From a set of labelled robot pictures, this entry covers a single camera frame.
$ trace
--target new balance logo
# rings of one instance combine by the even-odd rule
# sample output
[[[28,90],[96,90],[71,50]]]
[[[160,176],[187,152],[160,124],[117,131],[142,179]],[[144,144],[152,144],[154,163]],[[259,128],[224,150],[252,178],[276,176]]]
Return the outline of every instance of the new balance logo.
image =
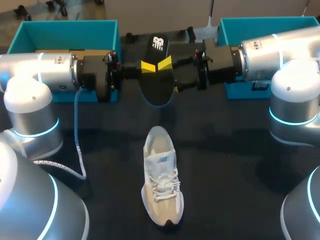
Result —
[[[153,38],[153,44],[152,47],[154,47],[155,49],[158,49],[160,51],[163,50],[163,46],[164,46],[164,40],[162,38],[158,38],[157,36],[155,36]]]
[[[158,160],[158,164],[165,163],[167,160],[168,160],[168,157],[167,157],[167,156],[160,157],[159,160]]]

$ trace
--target yellow tab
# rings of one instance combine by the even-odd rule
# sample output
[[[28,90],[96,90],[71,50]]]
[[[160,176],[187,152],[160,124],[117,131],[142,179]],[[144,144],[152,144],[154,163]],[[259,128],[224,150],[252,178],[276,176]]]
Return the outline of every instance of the yellow tab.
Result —
[[[145,73],[155,73],[156,72],[156,66],[152,65],[150,63],[141,61],[141,72],[143,74],[145,74]]]
[[[165,60],[162,60],[161,62],[158,63],[158,70],[167,70],[167,69],[172,69],[172,59],[171,55],[168,56]]]

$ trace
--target shoe tongue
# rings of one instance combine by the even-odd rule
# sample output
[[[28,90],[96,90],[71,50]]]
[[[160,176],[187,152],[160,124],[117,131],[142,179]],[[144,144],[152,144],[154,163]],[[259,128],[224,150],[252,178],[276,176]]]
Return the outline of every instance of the shoe tongue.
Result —
[[[157,180],[161,175],[172,175],[176,167],[176,152],[174,150],[156,153],[146,158],[146,167],[151,177]]]

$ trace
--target black tablecloth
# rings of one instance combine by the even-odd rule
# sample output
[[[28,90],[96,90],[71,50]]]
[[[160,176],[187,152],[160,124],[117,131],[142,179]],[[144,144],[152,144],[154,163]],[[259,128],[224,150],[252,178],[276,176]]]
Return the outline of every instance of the black tablecloth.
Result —
[[[169,54],[188,56],[193,50],[180,44]],[[142,46],[127,45],[124,60],[142,55]],[[185,67],[175,75],[188,81],[196,72]],[[4,130],[11,124],[3,101],[0,105]],[[51,159],[79,171],[73,105],[56,108],[64,146]],[[228,101],[223,84],[206,91],[186,90],[166,107],[152,108],[137,81],[128,80],[119,103],[79,106],[78,135],[88,181],[45,169],[84,199],[89,240],[283,240],[282,202],[319,165],[320,151],[275,142],[268,130],[268,108],[268,100]],[[183,222],[170,233],[155,227],[141,199],[143,146],[156,125],[166,128],[174,142],[184,195]]]

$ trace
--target silver metal cylinder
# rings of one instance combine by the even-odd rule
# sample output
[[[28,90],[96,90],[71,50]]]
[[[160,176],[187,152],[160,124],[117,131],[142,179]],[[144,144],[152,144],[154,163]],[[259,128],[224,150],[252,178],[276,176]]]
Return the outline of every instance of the silver metal cylinder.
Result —
[[[271,79],[292,59],[319,56],[320,26],[246,40],[239,49],[246,81]]]
[[[37,137],[46,132],[51,132],[59,124],[59,119],[54,111],[54,103],[33,112],[16,113],[7,111],[12,126],[17,135],[22,137]]]
[[[316,117],[319,108],[319,97],[304,102],[288,102],[271,93],[270,111],[280,121],[301,124]]]
[[[62,147],[63,135],[48,86],[14,77],[7,84],[4,104],[13,128],[0,133],[0,142],[30,160],[49,157]]]
[[[289,145],[320,146],[318,63],[294,59],[271,81],[270,132]]]
[[[0,143],[0,150],[0,166],[11,171],[0,181],[10,189],[1,195],[5,200],[0,205],[0,239],[86,240],[89,214],[84,202],[8,145]]]
[[[317,168],[285,198],[280,212],[287,240],[320,239],[320,170]]]
[[[0,132],[0,142],[8,144],[16,152],[31,161],[48,158],[63,146],[60,125],[37,137],[22,137],[13,128]]]
[[[0,55],[0,90],[12,77],[34,78],[52,92],[76,92],[77,57],[72,53],[15,53]]]

